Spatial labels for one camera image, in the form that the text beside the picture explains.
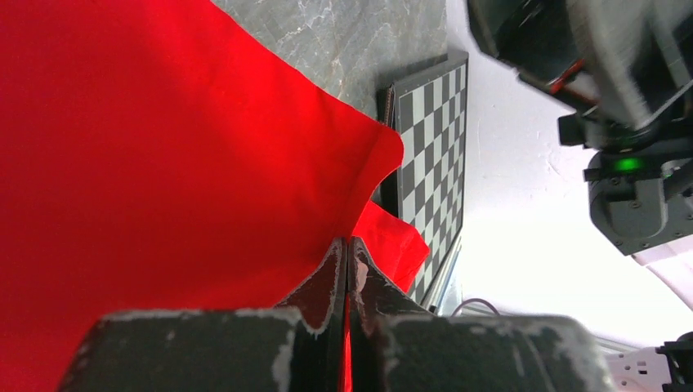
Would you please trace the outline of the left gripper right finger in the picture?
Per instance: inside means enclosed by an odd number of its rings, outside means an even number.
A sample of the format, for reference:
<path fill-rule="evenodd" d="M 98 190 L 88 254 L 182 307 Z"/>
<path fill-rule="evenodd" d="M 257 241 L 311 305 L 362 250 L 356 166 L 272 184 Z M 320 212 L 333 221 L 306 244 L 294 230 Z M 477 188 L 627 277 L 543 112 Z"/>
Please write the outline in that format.
<path fill-rule="evenodd" d="M 347 251 L 356 391 L 612 391 L 597 343 L 560 316 L 434 315 L 374 263 Z"/>

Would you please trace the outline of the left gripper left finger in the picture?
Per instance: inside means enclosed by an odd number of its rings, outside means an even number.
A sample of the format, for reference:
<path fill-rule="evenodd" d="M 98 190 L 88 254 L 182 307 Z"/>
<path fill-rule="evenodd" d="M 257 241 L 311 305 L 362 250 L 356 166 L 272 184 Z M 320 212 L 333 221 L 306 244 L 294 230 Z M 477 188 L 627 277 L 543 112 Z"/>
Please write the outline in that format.
<path fill-rule="evenodd" d="M 61 391 L 341 391 L 347 243 L 276 306 L 129 310 L 84 337 Z"/>

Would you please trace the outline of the red jacket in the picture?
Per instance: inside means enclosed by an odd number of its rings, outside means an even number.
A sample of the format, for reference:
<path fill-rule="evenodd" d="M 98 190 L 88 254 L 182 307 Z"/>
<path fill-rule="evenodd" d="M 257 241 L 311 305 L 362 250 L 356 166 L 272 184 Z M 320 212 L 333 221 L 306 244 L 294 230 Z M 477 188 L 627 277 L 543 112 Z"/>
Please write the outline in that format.
<path fill-rule="evenodd" d="M 336 237 L 409 288 L 428 247 L 370 199 L 403 154 L 212 2 L 2 2 L 2 390 L 103 314 L 272 306 Z"/>

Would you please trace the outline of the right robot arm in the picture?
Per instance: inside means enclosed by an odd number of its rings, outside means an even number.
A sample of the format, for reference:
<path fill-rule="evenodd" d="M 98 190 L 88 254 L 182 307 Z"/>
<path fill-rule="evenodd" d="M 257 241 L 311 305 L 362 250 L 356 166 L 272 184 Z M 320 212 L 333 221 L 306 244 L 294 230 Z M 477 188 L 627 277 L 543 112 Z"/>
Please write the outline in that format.
<path fill-rule="evenodd" d="M 480 51 L 570 106 L 589 215 L 622 254 L 692 236 L 692 4 L 470 1 Z"/>

